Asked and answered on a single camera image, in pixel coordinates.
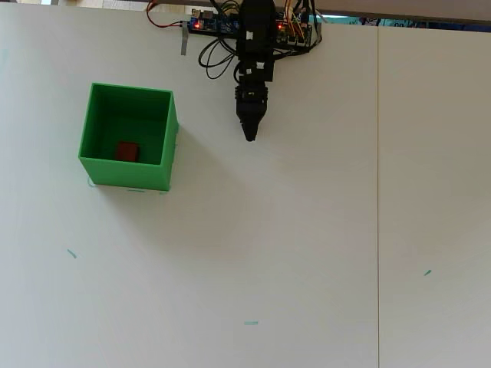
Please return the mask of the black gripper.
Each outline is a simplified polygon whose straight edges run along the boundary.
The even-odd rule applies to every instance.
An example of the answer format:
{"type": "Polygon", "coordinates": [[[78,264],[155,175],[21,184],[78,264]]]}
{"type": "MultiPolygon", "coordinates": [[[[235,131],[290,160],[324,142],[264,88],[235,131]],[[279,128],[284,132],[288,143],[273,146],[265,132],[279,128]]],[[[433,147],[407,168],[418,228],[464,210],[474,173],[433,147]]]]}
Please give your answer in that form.
{"type": "Polygon", "coordinates": [[[248,142],[255,141],[268,106],[268,88],[263,80],[240,77],[235,89],[236,115],[248,142]],[[245,110],[252,110],[251,117],[245,110]]]}

